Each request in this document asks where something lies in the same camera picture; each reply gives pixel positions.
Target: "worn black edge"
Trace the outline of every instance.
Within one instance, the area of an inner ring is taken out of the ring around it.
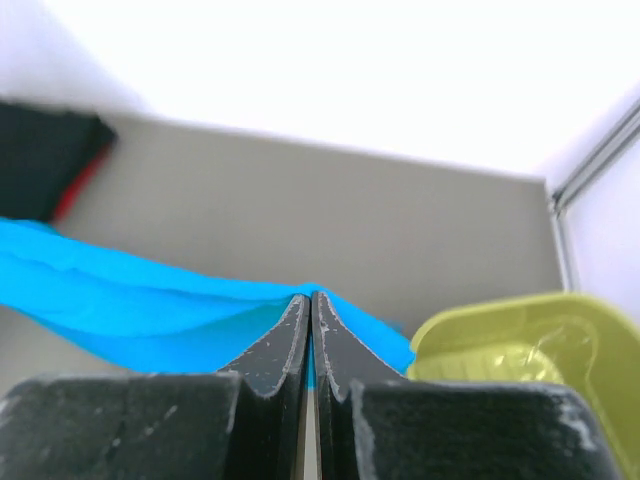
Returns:
[[[354,381],[351,399],[353,478],[622,478],[594,413],[564,385]]]
[[[227,478],[243,386],[234,373],[27,380],[0,401],[2,479]]]
[[[354,379],[365,383],[408,380],[355,337],[326,293],[314,293],[311,305],[322,475],[358,478],[350,383]]]
[[[269,450],[265,451],[268,454],[265,474],[273,472],[273,478],[289,479],[296,469],[300,415],[303,414],[301,405],[307,388],[309,312],[309,298],[304,295],[294,296],[278,323],[223,369],[244,374],[245,389],[252,391],[251,395],[240,397],[243,402],[241,411],[248,414],[240,418],[237,428],[234,428],[228,478],[247,478],[247,466],[250,462],[233,461],[242,459],[243,452],[247,449]],[[281,342],[286,333],[292,334],[288,345]],[[256,384],[256,372],[260,371],[264,378],[266,369],[274,367],[280,372],[277,383],[271,391],[261,389]],[[262,439],[256,435],[259,425],[264,426]],[[247,445],[249,438],[255,441]]]

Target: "black plastic part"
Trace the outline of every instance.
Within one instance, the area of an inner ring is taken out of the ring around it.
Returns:
[[[0,102],[0,217],[48,222],[115,133],[95,115]]]
[[[312,330],[324,480],[621,478],[569,388],[409,382],[353,337],[322,293]]]
[[[0,401],[0,478],[289,479],[308,334],[299,295],[224,372],[22,383]]]
[[[409,381],[382,362],[347,329],[325,293],[313,295],[311,325],[322,478],[360,478],[349,396],[351,381],[399,384]]]

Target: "plastic tray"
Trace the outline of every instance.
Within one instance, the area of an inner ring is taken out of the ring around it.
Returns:
[[[575,389],[597,414],[627,478],[640,479],[640,334],[590,297],[549,294],[457,308],[414,335],[407,376]]]

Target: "blue fabric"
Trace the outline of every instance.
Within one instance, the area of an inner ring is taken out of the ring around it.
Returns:
[[[406,371],[406,338],[319,285],[207,277],[0,218],[0,304],[139,372],[217,370],[275,325],[293,295],[318,290],[354,335]]]
[[[307,362],[307,387],[310,390],[313,390],[316,386],[316,361],[315,357],[313,356],[313,342],[309,343],[309,358]]]

